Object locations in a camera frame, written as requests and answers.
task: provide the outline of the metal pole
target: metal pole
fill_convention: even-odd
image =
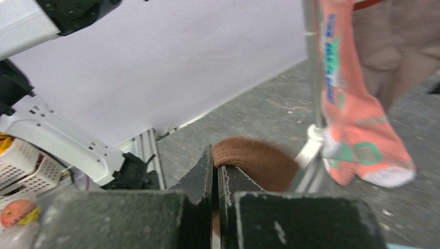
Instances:
[[[324,128],[321,111],[321,90],[323,84],[322,59],[319,52],[319,21],[316,0],[302,0],[306,26],[306,45],[309,64],[309,79],[312,89],[314,122],[317,129]]]

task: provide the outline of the yellow object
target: yellow object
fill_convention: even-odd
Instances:
[[[34,222],[38,219],[38,214],[41,212],[41,208],[34,208],[30,213],[26,214],[24,218],[22,218],[18,224],[19,225],[26,225],[29,222]]]
[[[6,137],[2,140],[2,137],[0,137],[0,155],[3,154],[11,145],[13,142],[13,137]]]

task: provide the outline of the concrete floor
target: concrete floor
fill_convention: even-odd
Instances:
[[[440,97],[426,95],[433,81],[410,92],[389,118],[418,169],[414,182],[384,189],[356,179],[330,181],[327,193],[362,197],[374,210],[388,243],[421,248],[440,244]],[[266,139],[295,156],[313,122],[305,63],[290,68],[158,142],[167,186],[191,169],[204,146],[233,135]]]

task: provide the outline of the white plastic casing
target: white plastic casing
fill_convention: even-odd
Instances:
[[[58,33],[35,0],[0,0],[0,60],[58,38]]]
[[[39,96],[24,96],[12,106],[15,113],[0,116],[0,131],[26,140],[87,174],[103,186],[120,171],[123,152],[109,148],[57,115]]]

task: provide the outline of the white sock toe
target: white sock toe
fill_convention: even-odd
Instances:
[[[363,180],[385,187],[400,187],[416,177],[416,170],[409,170],[401,167],[389,167],[365,174]]]

